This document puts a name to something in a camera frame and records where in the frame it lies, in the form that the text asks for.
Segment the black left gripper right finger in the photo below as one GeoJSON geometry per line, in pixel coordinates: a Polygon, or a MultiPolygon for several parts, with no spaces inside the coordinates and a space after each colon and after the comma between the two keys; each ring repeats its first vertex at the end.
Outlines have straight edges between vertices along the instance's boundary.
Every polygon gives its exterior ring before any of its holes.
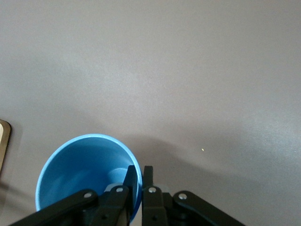
{"type": "Polygon", "coordinates": [[[189,191],[174,195],[153,183],[153,167],[144,167],[143,226],[242,226],[243,223],[189,191]]]}

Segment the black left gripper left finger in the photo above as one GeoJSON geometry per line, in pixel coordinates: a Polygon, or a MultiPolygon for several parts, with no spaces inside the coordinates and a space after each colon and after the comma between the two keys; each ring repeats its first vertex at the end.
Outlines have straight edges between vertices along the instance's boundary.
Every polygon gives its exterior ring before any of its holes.
{"type": "Polygon", "coordinates": [[[128,226],[139,205],[136,168],[125,179],[98,195],[84,189],[13,223],[14,226],[128,226]]]}

